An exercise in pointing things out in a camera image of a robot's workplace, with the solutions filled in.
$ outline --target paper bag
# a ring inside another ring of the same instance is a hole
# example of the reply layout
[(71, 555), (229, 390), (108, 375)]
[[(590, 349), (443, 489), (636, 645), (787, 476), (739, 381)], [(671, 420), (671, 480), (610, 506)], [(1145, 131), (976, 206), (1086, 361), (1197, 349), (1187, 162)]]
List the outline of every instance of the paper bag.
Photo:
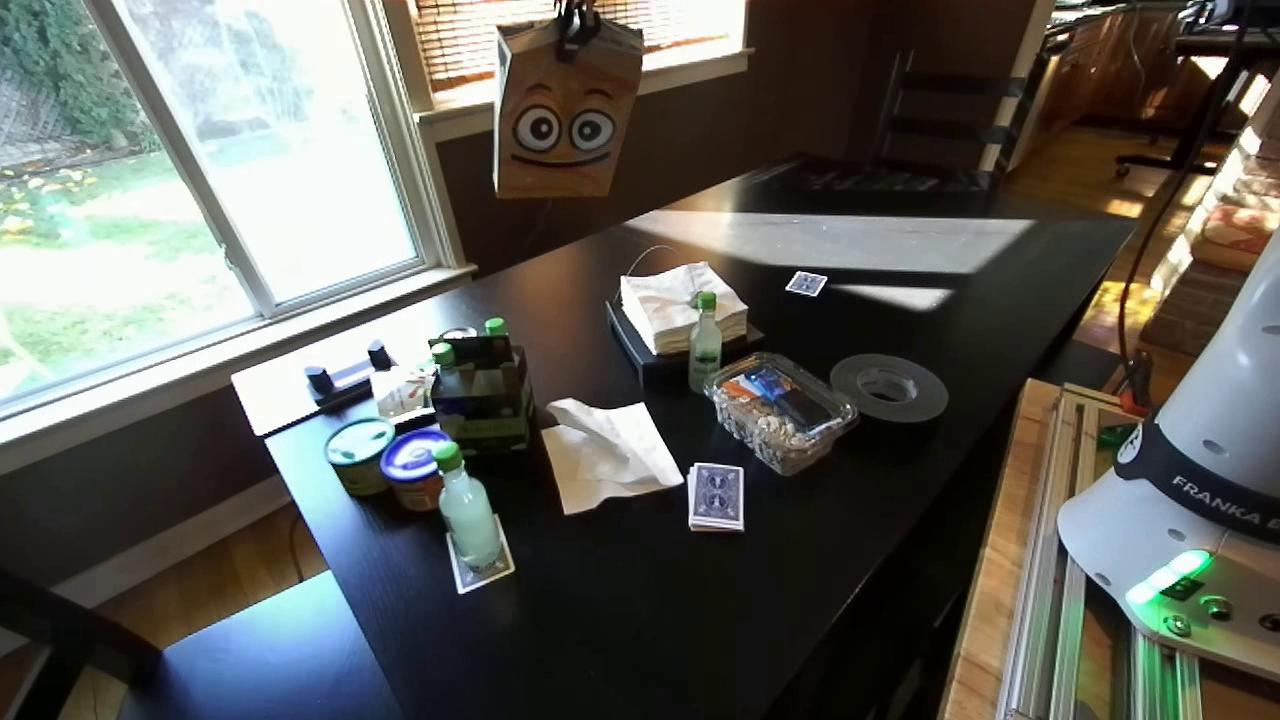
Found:
[(572, 52), (561, 34), (561, 23), (498, 26), (493, 191), (503, 200), (610, 191), (645, 34), (610, 21)]

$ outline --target tree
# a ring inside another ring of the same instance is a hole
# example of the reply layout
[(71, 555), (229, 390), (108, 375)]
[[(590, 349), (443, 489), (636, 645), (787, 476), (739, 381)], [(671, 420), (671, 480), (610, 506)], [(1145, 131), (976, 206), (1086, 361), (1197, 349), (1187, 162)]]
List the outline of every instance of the tree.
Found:
[(149, 134), (142, 112), (85, 0), (2, 0), (0, 71), (49, 95), (63, 129), (91, 148), (137, 148)]

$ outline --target black table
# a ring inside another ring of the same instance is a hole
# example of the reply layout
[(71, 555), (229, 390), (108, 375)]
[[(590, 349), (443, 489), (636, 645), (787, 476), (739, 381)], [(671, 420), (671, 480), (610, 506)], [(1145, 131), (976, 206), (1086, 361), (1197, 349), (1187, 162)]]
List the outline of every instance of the black table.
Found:
[[(385, 323), (423, 340), (498, 313), (544, 398), (645, 396), (679, 463), (746, 463), (743, 537), (682, 531), (682, 489), (561, 516), (540, 447), (477, 459), (518, 573), (457, 596), (438, 516), (359, 502), (324, 463), (329, 430), (367, 406), (304, 414), (297, 369), (307, 351), (237, 375), (403, 717), (763, 717), (1010, 406), (1128, 237), (1123, 220), (1020, 200), (793, 191), (811, 187), (801, 181), (803, 166), (719, 185)], [(621, 272), (688, 256), (707, 256), (743, 292), (773, 351), (817, 375), (849, 351), (911, 355), (943, 375), (947, 414), (898, 443), (850, 430), (803, 476), (773, 476), (714, 430), (707, 398), (638, 390), (608, 333), (599, 300)], [(931, 282), (938, 302), (911, 313), (836, 288), (797, 300), (780, 292), (793, 261), (849, 282)]]

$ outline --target snack package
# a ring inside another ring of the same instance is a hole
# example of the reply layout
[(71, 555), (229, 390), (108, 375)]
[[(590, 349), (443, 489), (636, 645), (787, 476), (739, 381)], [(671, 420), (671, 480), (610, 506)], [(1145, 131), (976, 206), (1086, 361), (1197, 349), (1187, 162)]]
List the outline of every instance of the snack package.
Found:
[(776, 351), (743, 355), (707, 381), (719, 426), (776, 476), (797, 476), (857, 425), (850, 398)]

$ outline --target window frame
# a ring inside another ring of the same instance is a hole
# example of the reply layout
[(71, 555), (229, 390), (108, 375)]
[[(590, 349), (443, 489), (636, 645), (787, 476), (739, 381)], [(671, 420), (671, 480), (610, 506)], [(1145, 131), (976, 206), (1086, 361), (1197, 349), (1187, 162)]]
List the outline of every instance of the window frame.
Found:
[[(407, 88), (407, 115), (418, 124), (418, 134), (426, 144), (449, 144), (465, 134), (493, 131), (493, 100), (465, 100), (465, 102), (437, 102), (426, 88), (426, 68), (415, 49), (411, 10), (403, 0), (378, 0), (386, 14), (386, 40), (397, 44), (403, 88)], [(645, 52), (645, 71), (636, 95), (671, 91), (688, 83), (728, 78), (743, 76), (751, 68), (751, 23), (755, 23), (755, 0), (743, 2), (743, 26), (735, 52), (698, 52), (690, 58), (662, 58), (676, 52)]]
[(403, 78), (401, 78), (403, 68), (386, 44), (385, 14), (374, 10), (374, 2), (363, 2), (363, 0), (334, 0), (334, 2), (353, 26), (356, 62), (367, 83), (367, 108), (386, 157), (392, 185), (401, 191), (411, 256), (403, 264), (343, 276), (341, 282), (324, 282), (292, 300), (271, 300), (254, 261), (237, 237), (223, 204), (214, 200), (210, 181), (205, 174), (191, 144), (183, 139), (166, 100), (161, 95), (161, 83), (149, 71), (142, 52), (131, 40), (120, 8), (110, 0), (86, 0), (85, 8), (97, 32), (116, 54), (124, 78), (131, 83), (137, 102), (153, 121), (164, 144), (164, 157), (170, 161), (176, 174), (187, 185), (196, 206), (205, 212), (210, 238), (223, 247), (231, 276), (244, 288), (247, 314), (210, 323), (210, 327), (191, 327), (183, 337), (164, 340), (161, 349), (102, 361), (97, 369), (68, 373), (42, 387), (2, 396), (0, 398), (2, 443), (40, 434), (49, 426), (71, 425), (110, 403), (126, 403), (131, 390), (170, 396), (164, 390), (164, 382), (187, 382), (187, 375), (214, 373), (214, 369), (223, 369), (220, 375), (229, 375), (244, 355), (266, 351), (271, 345), (285, 349), (292, 345), (292, 337), (307, 337), (324, 323), (341, 323), (343, 314), (367, 313), (371, 302), (401, 302), (407, 296), (426, 296), (477, 272), (459, 251), (437, 150), (418, 144), (415, 121), (403, 112), (407, 108)]

